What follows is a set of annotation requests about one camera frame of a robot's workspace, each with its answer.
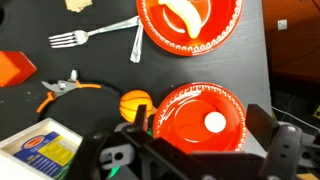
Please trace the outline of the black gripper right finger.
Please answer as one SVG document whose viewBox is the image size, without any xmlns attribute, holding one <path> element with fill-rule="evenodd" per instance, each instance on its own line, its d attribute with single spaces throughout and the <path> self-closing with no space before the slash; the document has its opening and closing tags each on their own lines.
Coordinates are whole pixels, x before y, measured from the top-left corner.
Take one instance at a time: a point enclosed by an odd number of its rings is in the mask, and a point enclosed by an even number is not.
<svg viewBox="0 0 320 180">
<path fill-rule="evenodd" d="M 259 145 L 268 151 L 280 124 L 257 104 L 249 104 L 246 127 Z"/>
</svg>

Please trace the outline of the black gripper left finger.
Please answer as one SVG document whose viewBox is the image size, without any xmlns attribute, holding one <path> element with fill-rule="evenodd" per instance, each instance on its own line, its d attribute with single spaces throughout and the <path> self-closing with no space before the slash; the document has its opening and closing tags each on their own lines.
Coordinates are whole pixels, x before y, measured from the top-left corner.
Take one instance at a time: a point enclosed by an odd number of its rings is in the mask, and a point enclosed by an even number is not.
<svg viewBox="0 0 320 180">
<path fill-rule="evenodd" d="M 134 124 L 141 128 L 144 131 L 148 130 L 148 117 L 147 117 L 147 106 L 146 105 L 139 105 Z"/>
</svg>

